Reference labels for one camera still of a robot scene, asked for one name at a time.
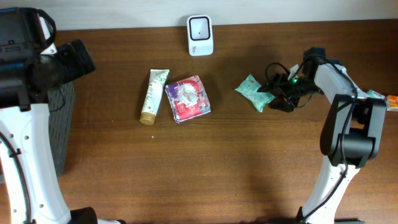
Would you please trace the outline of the orange tissue pack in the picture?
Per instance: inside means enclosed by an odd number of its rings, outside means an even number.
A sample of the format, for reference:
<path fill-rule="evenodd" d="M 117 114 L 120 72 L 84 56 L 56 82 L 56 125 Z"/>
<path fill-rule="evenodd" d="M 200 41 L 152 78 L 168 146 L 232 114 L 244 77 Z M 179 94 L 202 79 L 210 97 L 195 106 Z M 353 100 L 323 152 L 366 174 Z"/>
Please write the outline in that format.
<path fill-rule="evenodd" d="M 386 108 L 388 111 L 398 111 L 398 97 L 395 95 L 388 95 L 385 97 Z"/>

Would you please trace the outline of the red purple pad package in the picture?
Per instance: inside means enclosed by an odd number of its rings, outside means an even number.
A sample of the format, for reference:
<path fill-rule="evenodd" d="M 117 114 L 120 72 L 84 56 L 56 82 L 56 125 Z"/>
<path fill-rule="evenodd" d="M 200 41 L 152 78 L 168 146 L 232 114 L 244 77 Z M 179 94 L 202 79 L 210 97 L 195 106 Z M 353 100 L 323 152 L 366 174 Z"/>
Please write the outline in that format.
<path fill-rule="evenodd" d="M 165 92 L 176 123 L 211 112 L 208 95 L 197 75 L 166 85 Z"/>

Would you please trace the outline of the teal wet wipes pack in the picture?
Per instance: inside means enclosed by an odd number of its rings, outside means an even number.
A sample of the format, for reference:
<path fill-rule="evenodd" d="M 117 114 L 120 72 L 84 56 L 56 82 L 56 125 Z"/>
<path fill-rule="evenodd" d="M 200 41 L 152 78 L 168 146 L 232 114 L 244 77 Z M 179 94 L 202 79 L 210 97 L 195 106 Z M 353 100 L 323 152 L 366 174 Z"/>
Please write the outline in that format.
<path fill-rule="evenodd" d="M 258 92 L 261 84 L 249 74 L 248 77 L 235 89 L 238 93 L 247 98 L 262 113 L 266 104 L 275 99 L 275 96 L 269 92 Z"/>

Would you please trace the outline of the white Pantene tube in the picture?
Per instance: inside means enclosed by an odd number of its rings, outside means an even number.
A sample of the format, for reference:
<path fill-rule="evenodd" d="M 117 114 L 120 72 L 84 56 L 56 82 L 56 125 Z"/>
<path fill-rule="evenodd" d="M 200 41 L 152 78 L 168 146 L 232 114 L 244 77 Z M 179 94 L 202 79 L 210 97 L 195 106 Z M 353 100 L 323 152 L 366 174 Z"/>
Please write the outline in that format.
<path fill-rule="evenodd" d="M 170 70 L 150 70 L 149 86 L 141 111 L 140 122 L 153 125 L 162 99 L 162 94 Z"/>

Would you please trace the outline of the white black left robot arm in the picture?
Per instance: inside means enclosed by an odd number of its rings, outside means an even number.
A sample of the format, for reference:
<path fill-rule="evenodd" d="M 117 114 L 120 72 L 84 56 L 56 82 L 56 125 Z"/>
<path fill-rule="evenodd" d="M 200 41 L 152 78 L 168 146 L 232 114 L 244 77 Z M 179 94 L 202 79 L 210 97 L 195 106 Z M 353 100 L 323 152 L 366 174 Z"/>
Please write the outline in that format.
<path fill-rule="evenodd" d="M 1 10 L 1 165 L 13 223 L 99 223 L 93 208 L 70 210 L 50 149 L 48 92 L 94 72 L 84 43 L 59 47 L 43 10 Z"/>

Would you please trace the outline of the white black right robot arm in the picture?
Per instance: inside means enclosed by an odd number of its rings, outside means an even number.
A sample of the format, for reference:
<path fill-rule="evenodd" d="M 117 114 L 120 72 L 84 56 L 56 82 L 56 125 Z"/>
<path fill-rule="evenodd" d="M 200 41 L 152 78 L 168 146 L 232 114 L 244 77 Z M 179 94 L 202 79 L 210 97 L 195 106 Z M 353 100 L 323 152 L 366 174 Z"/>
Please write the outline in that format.
<path fill-rule="evenodd" d="M 296 71 L 284 70 L 267 78 L 258 89 L 275 95 L 270 107 L 292 112 L 300 98 L 319 93 L 330 110 L 320 135 L 322 167 L 312 194 L 300 207 L 296 223 L 335 223 L 337 208 L 354 176 L 379 150 L 386 103 L 363 92 L 339 60 L 326 50 L 312 47 L 303 53 Z"/>

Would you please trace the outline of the green tissue pack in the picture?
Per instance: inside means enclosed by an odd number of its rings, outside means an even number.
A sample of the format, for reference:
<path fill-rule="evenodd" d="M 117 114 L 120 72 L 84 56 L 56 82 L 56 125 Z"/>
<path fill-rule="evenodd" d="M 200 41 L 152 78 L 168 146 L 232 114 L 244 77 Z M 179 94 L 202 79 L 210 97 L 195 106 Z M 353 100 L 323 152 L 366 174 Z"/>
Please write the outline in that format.
<path fill-rule="evenodd" d="M 385 96 L 384 96 L 384 95 L 382 95 L 382 94 L 380 94 L 380 93 L 378 93 L 378 92 L 376 92 L 376 91 L 374 91 L 374 90 L 369 90 L 369 91 L 367 92 L 367 94 L 368 94 L 371 98 L 377 98 L 377 99 L 382 99 L 382 100 L 385 99 Z"/>

